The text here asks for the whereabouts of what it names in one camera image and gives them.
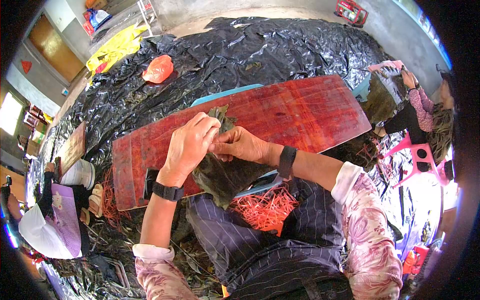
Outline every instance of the pink sleeve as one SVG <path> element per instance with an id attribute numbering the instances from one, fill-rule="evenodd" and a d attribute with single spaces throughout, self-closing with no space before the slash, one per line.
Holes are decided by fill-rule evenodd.
<path id="1" fill-rule="evenodd" d="M 198 300 L 183 274 L 174 266 L 172 260 L 175 253 L 171 247 L 166 249 L 136 244 L 133 254 L 136 256 L 137 279 L 145 289 L 148 300 Z"/>
<path id="2" fill-rule="evenodd" d="M 433 117 L 432 115 L 423 109 L 420 93 L 417 89 L 410 90 L 408 93 L 410 103 L 417 112 L 417 119 L 419 121 L 420 129 L 425 132 L 432 131 Z"/>
<path id="3" fill-rule="evenodd" d="M 387 231 L 387 219 L 372 180 L 346 162 L 332 196 L 343 203 L 342 225 L 348 247 L 345 269 L 355 299 L 398 299 L 402 263 Z"/>
<path id="4" fill-rule="evenodd" d="M 419 88 L 419 94 L 421 98 L 421 104 L 423 106 L 423 109 L 427 111 L 429 114 L 433 114 L 433 106 L 435 105 L 430 99 L 428 99 L 427 94 L 425 94 L 425 91 L 423 88 Z"/>

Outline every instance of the hand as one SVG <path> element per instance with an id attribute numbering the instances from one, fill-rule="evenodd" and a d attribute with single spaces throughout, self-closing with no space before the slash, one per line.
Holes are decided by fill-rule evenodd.
<path id="1" fill-rule="evenodd" d="M 48 162 L 45 165 L 45 170 L 44 172 L 54 172 L 55 171 L 55 165 L 53 163 Z"/>
<path id="2" fill-rule="evenodd" d="M 270 164 L 272 145 L 274 144 L 259 139 L 245 128 L 236 126 L 215 138 L 208 151 L 222 161 L 232 161 L 235 156 L 259 164 Z"/>
<path id="3" fill-rule="evenodd" d="M 415 75 L 413 75 L 413 73 L 410 72 L 410 71 L 402 70 L 402 79 L 403 79 L 403 83 L 404 83 L 409 89 L 415 88 L 415 85 L 418 84 L 417 78 L 416 78 Z"/>
<path id="4" fill-rule="evenodd" d="M 206 155 L 219 128 L 220 121 L 199 112 L 187 124 L 176 129 L 170 140 L 165 165 L 156 181 L 168 187 L 181 187 L 188 174 Z"/>

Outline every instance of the cutting board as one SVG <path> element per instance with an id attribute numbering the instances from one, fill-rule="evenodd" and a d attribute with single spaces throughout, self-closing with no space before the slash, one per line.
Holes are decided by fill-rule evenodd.
<path id="1" fill-rule="evenodd" d="M 57 156 L 60 156 L 61 173 L 67 171 L 85 154 L 85 121 L 72 132 L 68 140 L 60 148 Z"/>
<path id="2" fill-rule="evenodd" d="M 353 94 L 338 75 L 271 84 L 218 98 L 171 114 L 113 142 L 113 179 L 118 210 L 146 206 L 147 168 L 165 163 L 172 133 L 198 112 L 228 104 L 227 116 L 259 138 L 319 153 L 371 129 Z M 191 175 L 185 196 L 202 190 Z"/>

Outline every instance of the wrist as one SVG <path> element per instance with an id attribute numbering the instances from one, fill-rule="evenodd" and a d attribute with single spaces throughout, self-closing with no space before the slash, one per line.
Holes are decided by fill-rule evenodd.
<path id="1" fill-rule="evenodd" d="M 283 151 L 283 145 L 268 143 L 266 163 L 272 167 L 278 167 L 280 164 L 280 155 Z"/>
<path id="2" fill-rule="evenodd" d="M 188 175 L 182 175 L 170 168 L 163 166 L 158 172 L 156 181 L 166 187 L 182 187 Z"/>

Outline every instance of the black wristband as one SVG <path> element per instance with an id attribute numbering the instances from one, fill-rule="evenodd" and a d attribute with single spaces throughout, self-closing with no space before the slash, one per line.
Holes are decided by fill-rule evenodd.
<path id="1" fill-rule="evenodd" d="M 288 179 L 292 173 L 292 166 L 295 157 L 297 156 L 297 149 L 284 146 L 282 154 L 280 154 L 280 163 L 278 164 L 277 172 L 280 177 Z"/>
<path id="2" fill-rule="evenodd" d="M 155 181 L 152 183 L 152 192 L 165 200 L 176 202 L 183 197 L 183 186 L 181 188 L 167 187 Z"/>

